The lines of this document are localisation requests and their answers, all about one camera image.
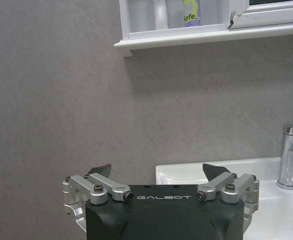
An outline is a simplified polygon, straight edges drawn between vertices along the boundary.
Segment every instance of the gray wall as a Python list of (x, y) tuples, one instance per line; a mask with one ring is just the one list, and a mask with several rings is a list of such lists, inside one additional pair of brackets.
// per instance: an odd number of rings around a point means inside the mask
[(116, 0), (0, 0), (0, 240), (85, 239), (62, 179), (113, 164), (273, 157), (293, 122), (293, 35), (137, 50)]

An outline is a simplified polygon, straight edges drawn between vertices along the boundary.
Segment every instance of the metal bracket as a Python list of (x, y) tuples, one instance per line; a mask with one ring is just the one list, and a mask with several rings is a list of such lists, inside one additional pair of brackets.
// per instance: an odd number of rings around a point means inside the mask
[(90, 174), (88, 180), (93, 184), (102, 185), (112, 195), (115, 201), (127, 202), (133, 198), (133, 194), (128, 185), (119, 184), (98, 173)]
[(87, 200), (95, 205), (104, 204), (108, 201), (107, 190), (95, 191), (95, 185), (79, 175), (67, 177), (62, 184), (65, 212), (87, 232), (84, 204)]
[(197, 186), (197, 198), (200, 201), (209, 201), (216, 198), (221, 192), (221, 199), (227, 204), (236, 204), (244, 201), (243, 233), (252, 222), (252, 215), (259, 209), (260, 181), (256, 176), (243, 174), (240, 178), (230, 172), (224, 172), (208, 183)]
[(208, 183), (197, 186), (197, 197), (201, 201), (210, 201), (216, 199), (216, 194), (226, 184), (234, 181), (234, 176), (230, 172), (223, 172)]

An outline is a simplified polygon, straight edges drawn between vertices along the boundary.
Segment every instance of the white sink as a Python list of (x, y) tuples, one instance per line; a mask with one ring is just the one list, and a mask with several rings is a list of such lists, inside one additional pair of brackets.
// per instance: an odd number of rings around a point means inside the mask
[[(202, 164), (156, 166), (156, 184), (207, 183)], [(279, 157), (215, 161), (208, 164), (224, 166), (238, 176), (244, 173), (254, 174), (260, 180), (259, 210), (253, 214), (244, 240), (293, 240), (293, 190), (279, 188), (276, 184)]]

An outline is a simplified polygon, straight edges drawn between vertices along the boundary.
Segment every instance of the chrome faucet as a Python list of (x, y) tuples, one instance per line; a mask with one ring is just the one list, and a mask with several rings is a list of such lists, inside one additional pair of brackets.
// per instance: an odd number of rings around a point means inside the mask
[(283, 125), (280, 172), (276, 184), (293, 190), (293, 124), (290, 123)]

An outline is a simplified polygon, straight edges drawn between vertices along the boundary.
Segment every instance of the bolt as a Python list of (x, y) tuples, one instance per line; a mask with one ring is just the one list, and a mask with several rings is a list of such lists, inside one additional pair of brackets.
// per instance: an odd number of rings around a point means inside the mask
[(204, 201), (206, 198), (207, 198), (207, 195), (206, 195), (206, 193), (204, 192), (204, 191), (198, 191), (197, 193), (196, 193), (196, 197), (197, 197), (197, 199), (199, 200), (199, 201)]
[(102, 193), (103, 189), (104, 188), (103, 188), (102, 185), (95, 185), (94, 188), (93, 188), (94, 192), (96, 192), (96, 193)]
[(131, 201), (131, 200), (133, 199), (133, 197), (134, 197), (133, 193), (130, 192), (130, 191), (127, 191), (127, 192), (125, 192), (124, 195), (123, 195), (123, 200), (124, 200), (125, 202), (129, 202), (129, 201)]
[(225, 190), (227, 190), (228, 192), (234, 192), (236, 190), (236, 186), (234, 184), (227, 184), (225, 185)]

